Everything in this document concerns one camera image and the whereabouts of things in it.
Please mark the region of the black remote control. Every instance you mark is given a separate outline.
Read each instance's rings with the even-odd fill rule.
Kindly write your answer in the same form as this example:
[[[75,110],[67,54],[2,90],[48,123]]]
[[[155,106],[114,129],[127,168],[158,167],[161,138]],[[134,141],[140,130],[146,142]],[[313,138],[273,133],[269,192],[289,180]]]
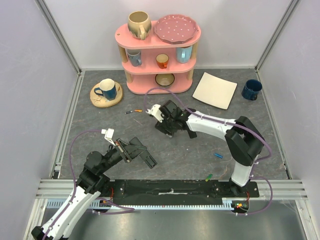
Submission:
[[[133,152],[131,154],[133,157],[140,157],[150,169],[153,169],[158,164],[148,152],[147,147],[137,137],[131,139],[129,143],[133,145]]]

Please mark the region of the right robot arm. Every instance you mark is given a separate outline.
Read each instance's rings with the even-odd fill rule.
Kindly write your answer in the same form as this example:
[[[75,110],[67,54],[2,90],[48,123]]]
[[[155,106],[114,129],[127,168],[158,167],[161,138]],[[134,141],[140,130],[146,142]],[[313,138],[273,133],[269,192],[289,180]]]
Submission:
[[[155,128],[167,136],[172,137],[181,130],[187,131],[191,139],[199,132],[225,141],[235,160],[229,191],[235,197],[247,191],[254,162],[264,146],[264,138],[247,117],[225,119],[190,108],[182,110],[171,100],[153,105],[147,113],[157,120]]]

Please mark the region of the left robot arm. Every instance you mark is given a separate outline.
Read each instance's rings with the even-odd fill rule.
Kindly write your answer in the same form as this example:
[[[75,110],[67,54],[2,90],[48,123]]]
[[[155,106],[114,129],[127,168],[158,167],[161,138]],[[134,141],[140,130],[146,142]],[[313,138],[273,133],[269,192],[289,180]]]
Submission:
[[[129,163],[136,157],[141,157],[151,169],[157,165],[137,137],[129,143],[117,139],[104,155],[90,152],[78,179],[73,180],[73,191],[50,220],[33,228],[32,237],[35,240],[67,240],[91,203],[109,193],[110,178],[105,172],[121,161]]]

